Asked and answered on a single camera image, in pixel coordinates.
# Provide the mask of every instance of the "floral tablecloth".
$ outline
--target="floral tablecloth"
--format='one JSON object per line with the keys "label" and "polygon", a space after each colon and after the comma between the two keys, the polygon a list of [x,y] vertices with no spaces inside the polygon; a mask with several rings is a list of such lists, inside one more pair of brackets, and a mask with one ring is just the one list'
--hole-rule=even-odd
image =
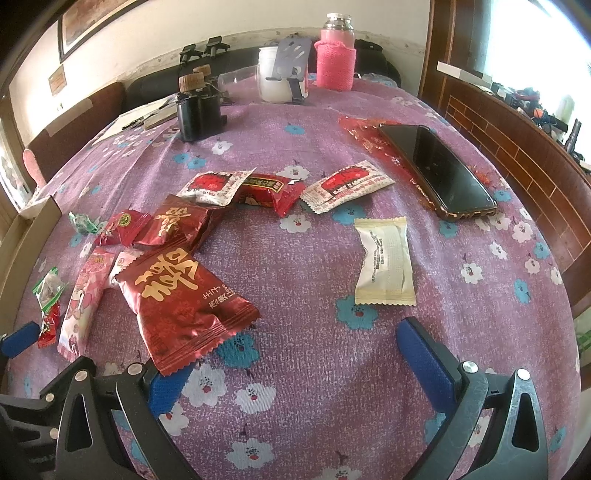
{"label": "floral tablecloth", "polygon": [[[41,192],[54,194],[64,213],[87,213],[104,224],[125,208],[155,211],[198,171],[256,167],[309,185],[369,160],[396,181],[324,215],[301,202],[284,219],[272,209],[242,205],[197,254],[262,314],[256,327],[196,365],[172,412],[160,417],[202,478],[402,478],[442,422],[396,347],[396,325],[409,315],[461,360],[502,374],[519,367],[531,372],[551,477],[559,478],[569,457],[580,388],[569,302],[543,237],[489,161],[427,105],[363,80],[346,93],[313,87],[304,106],[234,105],[223,113],[226,131],[193,144],[180,141],[174,120],[88,146]],[[381,165],[338,125],[342,115],[433,128],[488,178],[499,213],[443,222],[424,207],[408,176]],[[364,251],[354,218],[403,215],[417,307],[356,306]],[[70,283],[65,305],[93,240],[74,234],[64,215],[29,287],[57,266]],[[39,308],[27,288],[18,324],[36,318]],[[105,292],[87,355],[107,374],[147,360],[120,291]],[[10,362],[10,391],[35,397],[65,366],[55,347],[34,346]],[[146,473],[128,426],[121,415],[116,418],[138,470]],[[489,419],[485,412],[456,476],[466,471]]]}

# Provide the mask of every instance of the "screw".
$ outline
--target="screw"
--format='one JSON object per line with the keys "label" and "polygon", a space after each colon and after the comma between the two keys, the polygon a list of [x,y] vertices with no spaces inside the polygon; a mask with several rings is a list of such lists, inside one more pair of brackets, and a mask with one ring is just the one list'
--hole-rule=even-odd
{"label": "screw", "polygon": [[464,369],[464,372],[467,372],[469,374],[475,374],[476,372],[478,372],[478,365],[476,365],[474,362],[464,362],[462,363],[462,368]]}
{"label": "screw", "polygon": [[517,371],[517,376],[522,380],[529,380],[530,379],[530,373],[525,368],[520,368]]}
{"label": "screw", "polygon": [[144,366],[142,364],[131,364],[129,367],[127,367],[127,373],[129,375],[137,375],[140,374],[143,369]]}
{"label": "screw", "polygon": [[81,382],[83,380],[86,380],[86,377],[88,377],[88,372],[86,370],[80,370],[76,372],[76,376],[74,378],[77,382]]}

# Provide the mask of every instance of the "white snack package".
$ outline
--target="white snack package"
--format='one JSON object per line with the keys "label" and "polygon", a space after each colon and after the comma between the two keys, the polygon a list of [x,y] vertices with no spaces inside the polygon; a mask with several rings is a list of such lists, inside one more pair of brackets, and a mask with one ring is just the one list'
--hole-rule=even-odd
{"label": "white snack package", "polygon": [[198,173],[177,193],[177,196],[195,203],[208,203],[223,207],[232,201],[240,185],[254,171],[253,168],[252,170]]}
{"label": "white snack package", "polygon": [[300,198],[314,213],[324,213],[393,183],[390,177],[363,160],[310,185]]}
{"label": "white snack package", "polygon": [[356,218],[355,229],[366,253],[355,303],[416,306],[406,217]]}

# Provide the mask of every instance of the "white wall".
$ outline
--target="white wall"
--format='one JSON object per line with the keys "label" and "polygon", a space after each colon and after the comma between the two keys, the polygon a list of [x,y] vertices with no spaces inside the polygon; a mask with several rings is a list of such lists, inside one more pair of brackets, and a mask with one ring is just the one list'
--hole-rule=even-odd
{"label": "white wall", "polygon": [[[225,0],[217,7],[205,0],[149,0],[100,30],[65,60],[67,86],[54,98],[48,77],[59,67],[55,24],[11,82],[17,126],[27,144],[63,109],[116,79],[129,80],[168,66],[163,64],[166,61],[150,61],[170,52],[168,61],[178,59],[176,52],[186,44],[264,29],[319,30],[326,14],[333,11],[352,16],[358,37],[381,41],[386,57],[401,73],[403,87],[416,94],[429,4],[429,0],[303,0],[294,4]],[[138,71],[141,65],[145,68]]]}

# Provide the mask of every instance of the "picture frame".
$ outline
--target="picture frame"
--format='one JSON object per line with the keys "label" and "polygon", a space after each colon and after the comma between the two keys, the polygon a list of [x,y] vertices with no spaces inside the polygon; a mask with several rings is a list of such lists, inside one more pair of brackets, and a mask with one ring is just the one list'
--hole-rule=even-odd
{"label": "picture frame", "polygon": [[57,20],[60,63],[113,20],[147,0],[77,0]]}

